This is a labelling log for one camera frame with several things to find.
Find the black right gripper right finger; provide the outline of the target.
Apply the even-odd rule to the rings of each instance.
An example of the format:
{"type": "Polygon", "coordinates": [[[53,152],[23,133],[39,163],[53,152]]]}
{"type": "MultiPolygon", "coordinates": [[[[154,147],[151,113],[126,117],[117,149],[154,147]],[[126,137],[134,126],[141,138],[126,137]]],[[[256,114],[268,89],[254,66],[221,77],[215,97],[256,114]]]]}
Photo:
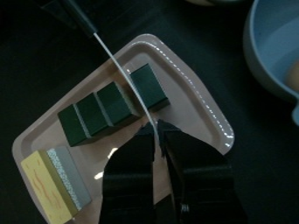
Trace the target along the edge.
{"type": "Polygon", "coordinates": [[[249,224],[229,160],[210,144],[163,120],[158,133],[179,223],[249,224]]]}

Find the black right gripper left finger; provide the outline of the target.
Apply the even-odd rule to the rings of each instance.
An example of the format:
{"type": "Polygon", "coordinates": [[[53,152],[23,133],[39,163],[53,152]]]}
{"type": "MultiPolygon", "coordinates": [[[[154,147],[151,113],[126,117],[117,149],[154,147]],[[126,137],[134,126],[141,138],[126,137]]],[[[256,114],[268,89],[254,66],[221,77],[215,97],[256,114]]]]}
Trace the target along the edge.
{"type": "Polygon", "coordinates": [[[147,124],[107,161],[98,224],[154,224],[155,131],[147,124]]]}

